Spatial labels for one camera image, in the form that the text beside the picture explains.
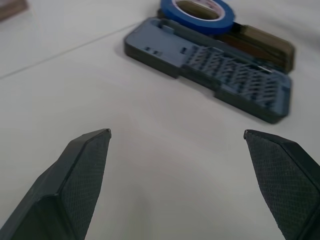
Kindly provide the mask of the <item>brown wooden object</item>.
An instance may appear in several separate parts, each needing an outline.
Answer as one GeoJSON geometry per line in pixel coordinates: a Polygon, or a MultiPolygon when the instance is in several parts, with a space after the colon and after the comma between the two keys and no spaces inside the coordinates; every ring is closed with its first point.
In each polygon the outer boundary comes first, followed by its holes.
{"type": "Polygon", "coordinates": [[[28,9],[27,0],[0,0],[0,22],[28,9]]]}

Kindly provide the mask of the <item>grey plastic tool case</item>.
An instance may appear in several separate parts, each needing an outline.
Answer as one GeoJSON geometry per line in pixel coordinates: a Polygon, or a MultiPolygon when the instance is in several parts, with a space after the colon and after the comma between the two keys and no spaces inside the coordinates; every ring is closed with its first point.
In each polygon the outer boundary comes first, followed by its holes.
{"type": "Polygon", "coordinates": [[[158,10],[124,38],[124,52],[267,123],[289,114],[295,48],[255,27],[234,23],[224,34],[205,35],[158,10]]]}

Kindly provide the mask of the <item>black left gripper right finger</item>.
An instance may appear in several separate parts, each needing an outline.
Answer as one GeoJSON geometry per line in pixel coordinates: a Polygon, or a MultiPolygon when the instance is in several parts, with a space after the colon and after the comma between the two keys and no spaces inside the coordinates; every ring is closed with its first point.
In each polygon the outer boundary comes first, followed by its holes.
{"type": "Polygon", "coordinates": [[[285,240],[320,240],[320,165],[296,142],[244,132],[260,192],[285,240]]]}

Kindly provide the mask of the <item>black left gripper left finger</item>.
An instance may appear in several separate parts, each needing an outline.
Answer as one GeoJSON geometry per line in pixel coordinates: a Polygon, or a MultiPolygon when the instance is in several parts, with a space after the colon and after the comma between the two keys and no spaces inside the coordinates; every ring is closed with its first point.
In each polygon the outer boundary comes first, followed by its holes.
{"type": "Polygon", "coordinates": [[[0,228],[0,240],[85,240],[111,137],[105,128],[70,141],[0,228]]]}

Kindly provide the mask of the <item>blue tape roll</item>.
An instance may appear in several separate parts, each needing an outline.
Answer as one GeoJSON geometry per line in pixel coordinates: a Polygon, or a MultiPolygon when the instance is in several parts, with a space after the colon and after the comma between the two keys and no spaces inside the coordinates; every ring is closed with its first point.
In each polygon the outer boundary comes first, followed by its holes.
{"type": "Polygon", "coordinates": [[[226,33],[235,20],[223,0],[160,0],[160,8],[170,20],[206,35],[226,33]]]}

